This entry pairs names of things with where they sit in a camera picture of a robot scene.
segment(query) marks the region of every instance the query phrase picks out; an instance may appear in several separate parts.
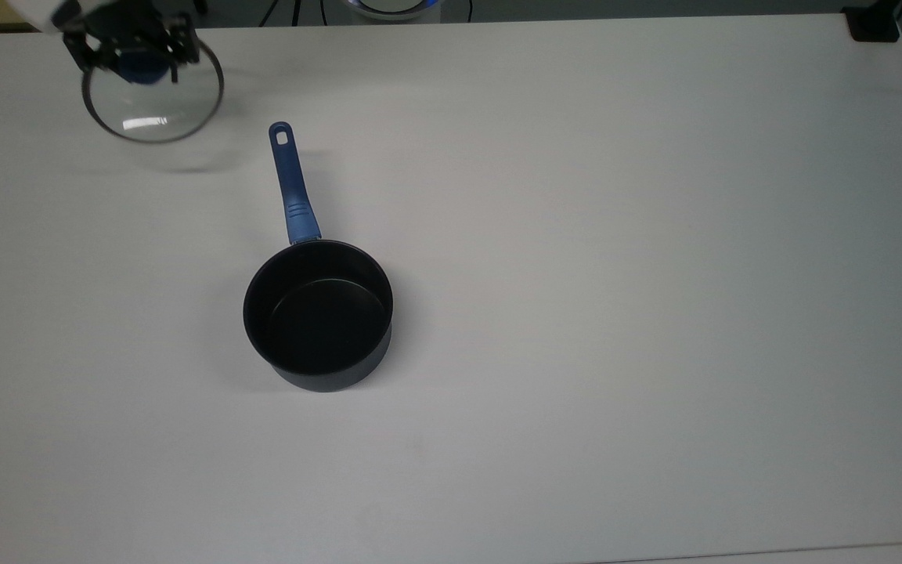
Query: saucepan handle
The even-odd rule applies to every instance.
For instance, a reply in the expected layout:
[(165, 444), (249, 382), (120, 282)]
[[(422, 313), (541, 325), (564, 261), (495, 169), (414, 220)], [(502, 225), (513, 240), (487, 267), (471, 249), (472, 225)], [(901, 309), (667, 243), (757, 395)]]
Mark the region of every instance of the saucepan handle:
[(319, 239), (319, 222), (312, 213), (312, 204), (305, 192), (305, 178), (301, 175), (298, 161), (298, 147), (294, 144), (294, 133), (290, 125), (283, 121), (269, 126), (269, 144), (273, 149), (273, 163), (276, 164), (276, 179), (280, 183), (283, 196), (283, 217), (287, 221), (287, 239), (291, 245), (303, 240)]

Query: table surface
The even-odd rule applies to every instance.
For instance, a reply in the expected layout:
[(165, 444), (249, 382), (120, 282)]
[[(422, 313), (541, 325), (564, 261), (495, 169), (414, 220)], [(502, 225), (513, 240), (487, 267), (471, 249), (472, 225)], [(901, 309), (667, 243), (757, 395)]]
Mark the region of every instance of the table surface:
[[(0, 36), (0, 563), (562, 563), (902, 542), (902, 42), (839, 15), (204, 30), (193, 138)], [(244, 334), (287, 243), (396, 296), (333, 394)]]

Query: saucepan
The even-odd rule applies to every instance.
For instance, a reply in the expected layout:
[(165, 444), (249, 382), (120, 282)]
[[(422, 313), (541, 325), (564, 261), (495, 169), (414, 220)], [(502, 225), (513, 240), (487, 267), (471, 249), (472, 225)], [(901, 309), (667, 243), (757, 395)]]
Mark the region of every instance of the saucepan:
[(364, 251), (322, 239), (290, 125), (269, 128), (290, 247), (250, 282), (243, 321), (257, 353), (283, 379), (313, 392), (362, 381), (391, 340), (391, 285)]

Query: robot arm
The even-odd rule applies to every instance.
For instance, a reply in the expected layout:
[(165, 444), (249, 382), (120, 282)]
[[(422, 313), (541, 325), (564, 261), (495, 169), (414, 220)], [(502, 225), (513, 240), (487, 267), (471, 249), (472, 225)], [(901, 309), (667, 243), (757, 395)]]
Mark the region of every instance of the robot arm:
[[(61, 32), (83, 71), (107, 68), (129, 82), (150, 85), (176, 67), (200, 61), (200, 42), (185, 13), (163, 18), (151, 0), (9, 0), (27, 21)], [(87, 37), (99, 46), (89, 47)]]

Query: cable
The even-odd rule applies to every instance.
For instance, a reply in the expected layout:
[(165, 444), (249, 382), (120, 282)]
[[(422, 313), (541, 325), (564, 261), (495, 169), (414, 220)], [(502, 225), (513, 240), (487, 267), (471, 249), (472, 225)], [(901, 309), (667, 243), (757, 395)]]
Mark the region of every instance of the cable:
[(290, 27), (298, 27), (298, 14), (301, 14), (301, 0), (294, 0), (294, 11), (290, 14)]
[(271, 3), (269, 3), (269, 8), (266, 10), (266, 14), (264, 14), (264, 19), (260, 20), (260, 25), (258, 25), (257, 27), (264, 26), (266, 21), (269, 19), (269, 15), (271, 15), (271, 13), (273, 12), (273, 8), (276, 8), (276, 0), (273, 0)]

